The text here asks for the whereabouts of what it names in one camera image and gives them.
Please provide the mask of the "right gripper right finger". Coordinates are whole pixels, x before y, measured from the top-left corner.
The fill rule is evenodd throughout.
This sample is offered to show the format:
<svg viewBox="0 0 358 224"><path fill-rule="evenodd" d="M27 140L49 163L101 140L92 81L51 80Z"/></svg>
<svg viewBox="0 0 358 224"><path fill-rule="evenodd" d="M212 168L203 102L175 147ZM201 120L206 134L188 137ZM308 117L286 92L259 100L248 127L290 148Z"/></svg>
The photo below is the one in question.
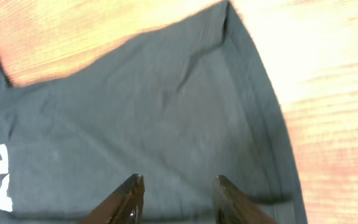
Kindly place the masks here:
<svg viewBox="0 0 358 224"><path fill-rule="evenodd" d="M213 208L216 224L277 224L224 175L214 179Z"/></svg>

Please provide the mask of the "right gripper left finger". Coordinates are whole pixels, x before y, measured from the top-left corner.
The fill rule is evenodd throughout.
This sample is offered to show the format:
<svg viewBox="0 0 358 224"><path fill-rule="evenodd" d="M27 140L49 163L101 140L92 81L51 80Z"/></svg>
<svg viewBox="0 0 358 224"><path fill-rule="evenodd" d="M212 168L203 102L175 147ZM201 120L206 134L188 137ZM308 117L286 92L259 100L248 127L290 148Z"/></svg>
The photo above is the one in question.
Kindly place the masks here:
<svg viewBox="0 0 358 224"><path fill-rule="evenodd" d="M132 174L78 224L139 224L144 192L144 176Z"/></svg>

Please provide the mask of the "black t-shirt white letters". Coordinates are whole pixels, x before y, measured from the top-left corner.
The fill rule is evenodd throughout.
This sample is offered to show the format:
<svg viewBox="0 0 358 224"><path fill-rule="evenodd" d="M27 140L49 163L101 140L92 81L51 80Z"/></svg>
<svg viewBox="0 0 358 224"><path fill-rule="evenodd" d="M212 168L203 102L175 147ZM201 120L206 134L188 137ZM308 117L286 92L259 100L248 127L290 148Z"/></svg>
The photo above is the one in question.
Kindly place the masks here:
<svg viewBox="0 0 358 224"><path fill-rule="evenodd" d="M306 223L277 97L230 2L67 78L15 87L0 66L0 223L76 223L132 174L147 223L212 223L218 175Z"/></svg>

